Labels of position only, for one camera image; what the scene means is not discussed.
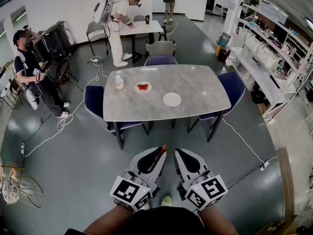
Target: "plate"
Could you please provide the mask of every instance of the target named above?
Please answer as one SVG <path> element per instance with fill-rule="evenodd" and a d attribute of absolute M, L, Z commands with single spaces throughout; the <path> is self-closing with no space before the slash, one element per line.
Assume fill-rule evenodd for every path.
<path fill-rule="evenodd" d="M 137 87 L 138 84 L 147 84 L 147 85 L 148 85 L 148 89 L 147 89 L 146 91 L 145 91 L 145 90 L 140 90 L 140 89 Z M 136 91 L 137 93 L 139 93 L 139 94 L 146 94 L 146 93 L 148 93 L 151 89 L 152 89 L 152 85 L 151 85 L 149 82 L 147 82 L 147 81 L 142 81 L 142 82 L 136 83 L 136 85 L 135 85 L 135 91 Z"/>
<path fill-rule="evenodd" d="M 170 107 L 176 107 L 179 106 L 181 103 L 181 97 L 177 93 L 167 93 L 163 97 L 163 102 Z"/>

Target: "gray marble tabletop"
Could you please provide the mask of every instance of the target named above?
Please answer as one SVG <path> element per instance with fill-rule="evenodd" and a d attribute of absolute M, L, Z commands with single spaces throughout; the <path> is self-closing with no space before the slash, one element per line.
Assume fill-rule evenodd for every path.
<path fill-rule="evenodd" d="M 115 76 L 121 75 L 125 87 L 118 90 Z M 147 94 L 135 91 L 138 82 L 151 83 Z M 180 95 L 181 104 L 169 107 L 163 97 Z M 185 118 L 218 112 L 231 107 L 227 93 L 208 66 L 158 65 L 112 71 L 103 100 L 103 116 L 108 122 L 151 121 Z"/>

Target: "yellow bin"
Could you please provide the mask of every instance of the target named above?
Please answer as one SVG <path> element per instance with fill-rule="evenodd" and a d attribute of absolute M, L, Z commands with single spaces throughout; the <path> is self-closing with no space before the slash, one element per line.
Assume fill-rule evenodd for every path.
<path fill-rule="evenodd" d="M 215 51 L 215 55 L 218 57 L 220 54 L 220 50 L 221 50 L 221 46 L 217 45 L 216 46 L 216 51 Z"/>

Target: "white pants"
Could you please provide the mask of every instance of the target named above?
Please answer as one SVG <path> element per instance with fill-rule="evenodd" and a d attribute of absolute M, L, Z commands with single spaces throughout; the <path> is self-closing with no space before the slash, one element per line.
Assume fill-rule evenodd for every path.
<path fill-rule="evenodd" d="M 109 36 L 109 42 L 111 44 L 113 64 L 119 65 L 123 61 L 123 47 L 121 37 L 119 35 L 120 25 L 117 22 L 108 22 L 107 35 Z"/>

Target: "white sneaker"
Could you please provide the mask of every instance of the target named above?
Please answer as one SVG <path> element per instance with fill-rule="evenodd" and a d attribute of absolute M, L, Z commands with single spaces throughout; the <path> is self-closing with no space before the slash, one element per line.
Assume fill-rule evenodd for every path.
<path fill-rule="evenodd" d="M 165 196 L 162 199 L 161 206 L 172 206 L 172 198 L 170 196 Z"/>
<path fill-rule="evenodd" d="M 70 103 L 66 102 L 66 103 L 64 103 L 63 108 L 65 109 L 65 108 L 68 108 L 69 106 L 70 106 Z"/>
<path fill-rule="evenodd" d="M 123 66 L 127 66 L 128 62 L 122 61 L 119 65 L 115 65 L 116 67 L 123 67 Z"/>
<path fill-rule="evenodd" d="M 149 210 L 150 209 L 150 205 L 149 203 L 145 204 L 143 207 L 140 208 L 140 210 Z"/>
<path fill-rule="evenodd" d="M 131 58 L 133 56 L 133 54 L 128 54 L 127 52 L 123 55 L 122 60 L 125 61 L 129 58 Z"/>
<path fill-rule="evenodd" d="M 62 112 L 62 115 L 60 115 L 60 116 L 57 117 L 57 118 L 66 118 L 68 115 L 69 115 L 68 112 Z"/>

